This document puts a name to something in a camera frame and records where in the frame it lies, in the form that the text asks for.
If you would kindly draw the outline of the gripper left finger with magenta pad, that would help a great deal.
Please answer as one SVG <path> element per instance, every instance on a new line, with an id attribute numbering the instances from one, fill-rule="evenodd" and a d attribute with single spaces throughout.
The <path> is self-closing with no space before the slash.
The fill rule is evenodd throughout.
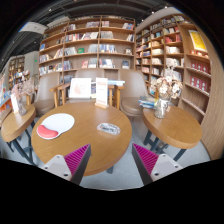
<path id="1" fill-rule="evenodd" d="M 91 155 L 91 145 L 84 145 L 66 156 L 56 155 L 42 169 L 77 185 L 80 184 Z"/>

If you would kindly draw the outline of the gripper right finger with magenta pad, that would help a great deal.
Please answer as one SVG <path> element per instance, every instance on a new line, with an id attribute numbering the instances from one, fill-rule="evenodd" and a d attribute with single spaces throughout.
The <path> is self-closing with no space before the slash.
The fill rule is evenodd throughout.
<path id="1" fill-rule="evenodd" d="M 148 185 L 182 169 L 167 154 L 158 155 L 135 143 L 132 144 L 132 155 L 143 185 Z"/>

